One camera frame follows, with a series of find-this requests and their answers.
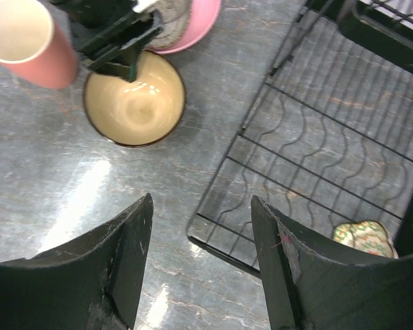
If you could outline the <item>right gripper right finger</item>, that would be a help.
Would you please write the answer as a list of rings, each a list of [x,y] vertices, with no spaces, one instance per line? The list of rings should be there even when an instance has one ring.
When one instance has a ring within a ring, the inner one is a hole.
[[[358,251],[258,196],[251,221],[272,329],[413,329],[413,254]]]

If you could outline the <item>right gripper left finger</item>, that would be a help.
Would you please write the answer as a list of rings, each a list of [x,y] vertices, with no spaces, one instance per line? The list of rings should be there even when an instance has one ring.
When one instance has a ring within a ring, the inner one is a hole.
[[[67,243],[0,263],[0,329],[133,329],[152,217],[146,194]]]

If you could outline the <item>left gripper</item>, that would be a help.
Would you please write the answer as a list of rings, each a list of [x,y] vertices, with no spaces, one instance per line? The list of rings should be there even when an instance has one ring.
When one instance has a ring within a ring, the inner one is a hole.
[[[137,13],[139,1],[50,1],[76,30],[76,51],[97,74],[135,81],[140,48],[162,31],[158,14]]]

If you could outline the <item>grey glass plate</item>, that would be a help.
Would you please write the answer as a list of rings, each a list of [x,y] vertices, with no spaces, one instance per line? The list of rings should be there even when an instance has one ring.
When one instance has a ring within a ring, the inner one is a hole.
[[[161,14],[163,30],[149,43],[149,48],[163,50],[179,41],[187,31],[192,3],[191,0],[162,0],[151,7]]]

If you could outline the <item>brown patterned bowl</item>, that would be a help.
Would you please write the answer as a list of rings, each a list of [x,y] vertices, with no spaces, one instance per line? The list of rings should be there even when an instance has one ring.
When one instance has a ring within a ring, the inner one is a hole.
[[[107,139],[123,146],[145,146],[175,129],[185,105],[177,69],[157,53],[139,56],[137,80],[92,73],[83,90],[89,122]]]

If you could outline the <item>small floral patterned dish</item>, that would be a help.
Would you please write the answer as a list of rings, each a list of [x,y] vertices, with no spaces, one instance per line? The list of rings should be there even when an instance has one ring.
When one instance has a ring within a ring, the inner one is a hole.
[[[334,229],[332,239],[368,254],[391,259],[399,257],[388,231],[377,221],[342,223]]]

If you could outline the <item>pink plate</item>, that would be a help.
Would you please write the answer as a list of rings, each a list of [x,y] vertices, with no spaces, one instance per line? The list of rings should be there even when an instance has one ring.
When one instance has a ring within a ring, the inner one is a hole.
[[[221,5],[221,0],[194,0],[191,6],[191,18],[183,36],[172,47],[153,51],[158,54],[174,54],[198,43],[211,31],[219,16]]]

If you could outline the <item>pink mug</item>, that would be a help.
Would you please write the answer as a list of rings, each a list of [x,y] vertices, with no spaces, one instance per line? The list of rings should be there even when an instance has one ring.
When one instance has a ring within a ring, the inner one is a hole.
[[[69,40],[40,1],[0,1],[0,65],[49,89],[65,88],[78,75]]]

